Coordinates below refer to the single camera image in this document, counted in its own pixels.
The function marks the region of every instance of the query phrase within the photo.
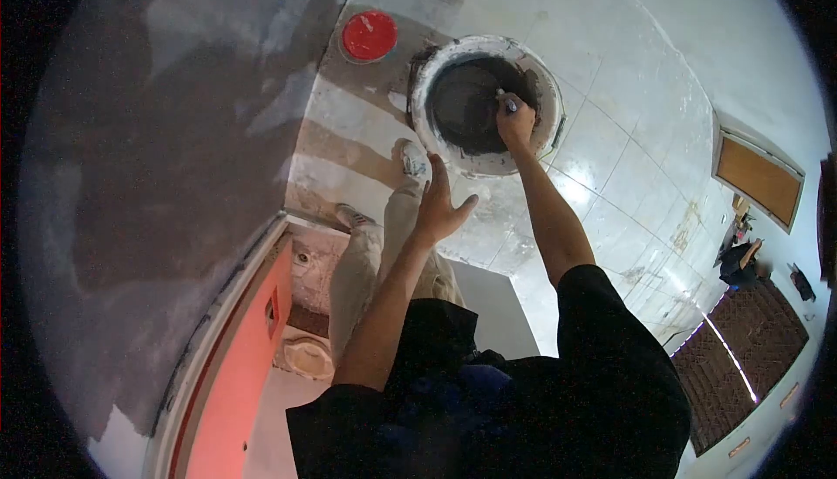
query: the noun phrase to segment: white bucket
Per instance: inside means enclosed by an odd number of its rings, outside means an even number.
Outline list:
[[[426,150],[437,153],[455,173],[471,179],[506,176],[516,173],[517,166],[508,152],[468,155],[461,147],[448,143],[432,123],[427,107],[430,89],[445,68],[484,57],[501,58],[521,73],[534,74],[539,108],[530,146],[539,158],[558,146],[567,119],[561,91],[549,69],[525,45],[511,38],[471,35],[417,56],[410,73],[408,120]]]

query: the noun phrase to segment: white sneaker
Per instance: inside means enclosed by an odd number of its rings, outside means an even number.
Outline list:
[[[364,224],[376,224],[371,217],[367,217],[355,210],[355,207],[340,203],[334,210],[334,215],[340,223],[343,223],[349,229],[356,229],[358,226]]]
[[[418,145],[412,141],[404,140],[398,152],[404,164],[404,173],[411,178],[424,178],[427,174],[427,156],[424,155]]]

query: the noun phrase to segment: black shirt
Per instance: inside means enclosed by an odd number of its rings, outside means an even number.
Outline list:
[[[750,250],[750,243],[733,246],[721,256],[721,281],[727,285],[736,285],[739,288],[748,288],[759,279],[756,274],[756,263],[751,258],[748,264],[741,268],[741,259]]]
[[[665,351],[597,266],[556,290],[560,359],[479,353],[476,314],[413,300],[383,393],[288,409],[299,477],[674,477],[691,410]]]

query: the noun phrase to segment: wet cement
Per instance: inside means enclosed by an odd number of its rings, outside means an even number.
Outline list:
[[[496,57],[446,67],[430,87],[427,112],[434,132],[464,154],[504,153],[497,131],[497,89],[514,92],[538,110],[534,74]]]

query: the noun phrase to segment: forearm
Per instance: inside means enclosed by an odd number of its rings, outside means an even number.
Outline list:
[[[349,338],[332,384],[361,384],[383,391],[398,350],[407,307],[432,247],[432,241],[416,235],[410,235],[404,243]]]
[[[752,245],[750,245],[750,248],[747,249],[747,253],[744,254],[744,257],[742,257],[741,260],[738,262],[738,266],[740,268],[743,269],[745,266],[747,266],[747,264],[750,262],[752,257],[754,255],[756,255],[756,251],[759,250],[759,246],[760,245],[758,245],[756,243],[753,243]]]
[[[526,192],[535,242],[552,285],[573,266],[595,264],[578,216],[561,197],[528,146],[510,147]]]

